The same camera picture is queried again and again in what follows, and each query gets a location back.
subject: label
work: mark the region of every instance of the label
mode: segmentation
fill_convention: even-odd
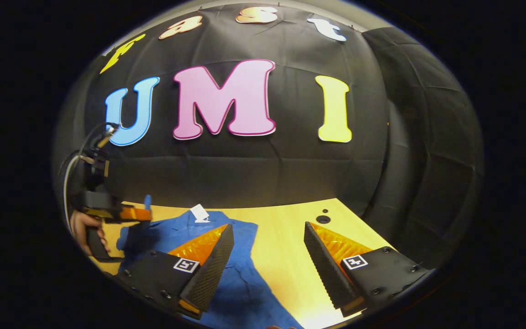
[[[206,220],[208,218],[208,213],[204,210],[201,204],[192,207],[190,211],[192,211],[192,214],[196,218],[194,223],[210,223],[210,221]]]

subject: letter m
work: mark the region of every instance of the letter m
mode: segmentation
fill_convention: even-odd
[[[193,139],[202,135],[202,126],[196,123],[196,110],[208,130],[217,135],[233,103],[234,119],[228,131],[240,136],[273,133],[275,122],[269,118],[267,80],[274,68],[275,63],[270,60],[244,60],[232,69],[223,87],[218,86],[204,66],[178,72],[174,76],[174,81],[180,85],[174,138]]]

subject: table surface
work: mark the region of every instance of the table surface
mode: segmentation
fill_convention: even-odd
[[[144,208],[144,205],[132,202],[123,204]],[[162,206],[151,206],[151,209],[154,220],[175,218],[189,210]],[[306,221],[326,227],[371,249],[391,246],[336,198],[287,206],[206,210],[223,211],[228,218],[258,225],[251,250],[255,268],[279,302],[305,329],[322,329],[359,315],[343,317],[340,310],[332,306],[303,242]],[[316,218],[320,215],[330,217],[330,222],[318,223]],[[115,243],[121,227],[135,224],[103,225],[111,248],[110,256],[123,257],[123,251],[117,250]],[[100,263],[92,257],[90,259],[103,271],[117,274],[119,263]]]

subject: human hand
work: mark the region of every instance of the human hand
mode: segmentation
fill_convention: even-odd
[[[70,230],[73,233],[73,236],[81,246],[82,250],[89,256],[92,256],[92,252],[90,251],[90,248],[88,244],[86,243],[86,227],[92,226],[97,227],[96,233],[100,237],[100,241],[102,242],[103,246],[105,246],[105,250],[107,252],[110,251],[109,247],[107,246],[107,241],[105,240],[105,233],[103,231],[102,222],[96,218],[92,218],[89,215],[83,214],[79,211],[74,211],[73,214],[70,217]]]

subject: white cable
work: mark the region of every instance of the white cable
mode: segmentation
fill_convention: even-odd
[[[73,230],[70,227],[70,218],[68,217],[68,200],[66,197],[67,192],[67,186],[68,186],[68,177],[70,175],[70,171],[73,168],[73,164],[79,160],[79,156],[74,156],[70,162],[68,163],[68,167],[66,168],[66,173],[64,174],[64,188],[63,188],[63,196],[64,196],[64,215],[66,216],[66,223],[68,225],[68,231],[72,234]]]

